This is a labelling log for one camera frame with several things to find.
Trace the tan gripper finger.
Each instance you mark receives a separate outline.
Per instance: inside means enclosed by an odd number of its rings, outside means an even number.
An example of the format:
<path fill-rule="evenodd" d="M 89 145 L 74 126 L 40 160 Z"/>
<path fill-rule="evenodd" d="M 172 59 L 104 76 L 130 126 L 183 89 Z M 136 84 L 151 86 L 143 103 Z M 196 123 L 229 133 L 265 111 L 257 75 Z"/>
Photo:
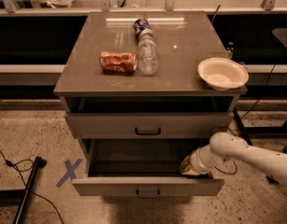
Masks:
<path fill-rule="evenodd" d="M 191 157 L 186 156 L 180 165 L 181 170 L 190 170 L 191 169 Z"/>
<path fill-rule="evenodd" d="M 187 171 L 185 171 L 185 170 L 182 170 L 182 171 L 180 171 L 183 175 L 190 175 L 190 176 L 198 176 L 198 175 L 200 175 L 200 173 L 198 173 L 196 170 L 191 170 L 191 169 L 189 169 L 189 170 L 187 170 Z"/>

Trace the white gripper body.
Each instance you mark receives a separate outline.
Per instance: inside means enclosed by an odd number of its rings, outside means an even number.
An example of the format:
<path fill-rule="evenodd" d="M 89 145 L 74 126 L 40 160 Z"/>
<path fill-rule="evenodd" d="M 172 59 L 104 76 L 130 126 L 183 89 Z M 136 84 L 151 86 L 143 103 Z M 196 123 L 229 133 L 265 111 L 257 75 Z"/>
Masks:
<path fill-rule="evenodd" d="M 210 147 L 200 147 L 190 156 L 190 166 L 194 175 L 205 175 L 217 165 L 216 155 Z"/>

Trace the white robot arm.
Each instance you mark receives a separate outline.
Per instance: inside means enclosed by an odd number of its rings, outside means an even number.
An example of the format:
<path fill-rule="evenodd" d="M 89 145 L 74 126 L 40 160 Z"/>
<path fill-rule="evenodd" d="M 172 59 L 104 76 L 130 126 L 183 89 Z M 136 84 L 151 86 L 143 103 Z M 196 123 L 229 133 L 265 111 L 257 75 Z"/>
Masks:
<path fill-rule="evenodd" d="M 205 175 L 230 160 L 243 161 L 287 188 L 286 153 L 251 146 L 243 138 L 225 132 L 213 134 L 207 145 L 186 156 L 179 170 L 188 176 Z"/>

